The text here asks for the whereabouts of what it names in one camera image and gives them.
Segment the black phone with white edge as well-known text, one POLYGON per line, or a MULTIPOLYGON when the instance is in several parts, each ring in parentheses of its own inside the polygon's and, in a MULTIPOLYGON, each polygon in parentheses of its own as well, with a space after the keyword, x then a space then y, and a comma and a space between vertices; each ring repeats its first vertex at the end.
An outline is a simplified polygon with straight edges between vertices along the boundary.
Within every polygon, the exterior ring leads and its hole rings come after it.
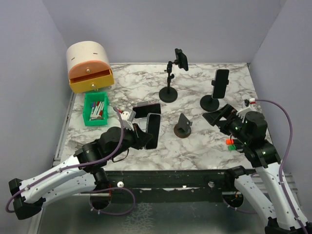
POLYGON ((147 150, 156 149, 158 146, 160 120, 160 114, 149 113, 147 116, 146 133, 149 133, 153 136, 152 139, 145 146, 145 149, 147 150))

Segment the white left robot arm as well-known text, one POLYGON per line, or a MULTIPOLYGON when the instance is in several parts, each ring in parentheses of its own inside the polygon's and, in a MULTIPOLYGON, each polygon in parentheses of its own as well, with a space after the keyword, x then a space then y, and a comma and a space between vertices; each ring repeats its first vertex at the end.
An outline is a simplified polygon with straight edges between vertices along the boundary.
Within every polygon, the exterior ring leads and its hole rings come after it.
POLYGON ((112 190, 104 170, 108 160, 130 148, 141 150, 152 134, 133 124, 133 129, 111 127, 100 138, 87 143, 67 160, 31 179, 9 181, 12 213, 19 220, 38 214, 46 205, 77 193, 100 193, 112 190))

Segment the black phone with pink edge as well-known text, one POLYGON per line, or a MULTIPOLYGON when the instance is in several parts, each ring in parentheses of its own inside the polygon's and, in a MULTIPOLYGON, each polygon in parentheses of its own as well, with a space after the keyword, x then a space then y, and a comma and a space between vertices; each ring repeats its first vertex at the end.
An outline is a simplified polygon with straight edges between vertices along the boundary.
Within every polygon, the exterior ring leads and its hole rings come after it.
POLYGON ((161 114, 161 105, 160 103, 153 103, 135 106, 133 107, 133 111, 136 113, 135 118, 144 118, 147 117, 149 113, 161 114))

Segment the brown round base phone stand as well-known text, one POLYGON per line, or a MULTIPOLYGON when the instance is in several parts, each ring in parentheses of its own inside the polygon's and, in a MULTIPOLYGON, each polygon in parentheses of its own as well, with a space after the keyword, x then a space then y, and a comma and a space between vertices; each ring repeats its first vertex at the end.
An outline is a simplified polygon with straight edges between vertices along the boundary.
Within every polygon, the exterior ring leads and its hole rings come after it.
POLYGON ((174 126, 174 134, 179 138, 187 138, 191 130, 192 122, 187 119, 187 117, 181 113, 178 119, 178 123, 174 126))

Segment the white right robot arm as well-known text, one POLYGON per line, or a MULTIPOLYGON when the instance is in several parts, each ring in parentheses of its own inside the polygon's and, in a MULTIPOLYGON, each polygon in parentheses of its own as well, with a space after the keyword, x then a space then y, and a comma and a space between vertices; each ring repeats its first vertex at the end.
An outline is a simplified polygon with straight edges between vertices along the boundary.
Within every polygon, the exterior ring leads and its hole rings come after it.
POLYGON ((221 109, 204 113, 203 117, 225 135, 242 143, 242 152, 260 176, 267 194, 254 185, 242 166, 230 168, 224 178, 225 187, 238 190, 252 205, 265 226, 267 234, 310 234, 312 224, 298 206, 281 170, 276 148, 266 140, 267 122, 262 113, 245 108, 244 116, 227 104, 221 109))

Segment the short black phone stand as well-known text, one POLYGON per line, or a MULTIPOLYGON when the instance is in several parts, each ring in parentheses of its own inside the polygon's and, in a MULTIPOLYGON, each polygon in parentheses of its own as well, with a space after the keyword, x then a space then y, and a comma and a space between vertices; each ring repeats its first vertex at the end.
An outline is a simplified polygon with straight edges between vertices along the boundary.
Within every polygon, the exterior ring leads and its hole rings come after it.
POLYGON ((212 93, 205 95, 200 100, 200 106, 207 112, 216 111, 219 108, 219 99, 212 98, 212 93))

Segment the silver folding phone stand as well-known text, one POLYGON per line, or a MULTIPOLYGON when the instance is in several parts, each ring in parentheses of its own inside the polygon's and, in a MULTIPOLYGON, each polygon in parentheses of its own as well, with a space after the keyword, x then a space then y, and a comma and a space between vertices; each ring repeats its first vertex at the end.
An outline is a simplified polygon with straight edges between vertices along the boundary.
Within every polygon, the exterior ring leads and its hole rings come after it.
POLYGON ((140 127, 140 129, 142 131, 146 131, 146 126, 147 126, 147 118, 144 117, 144 118, 137 118, 135 119, 135 123, 138 124, 138 126, 140 127))

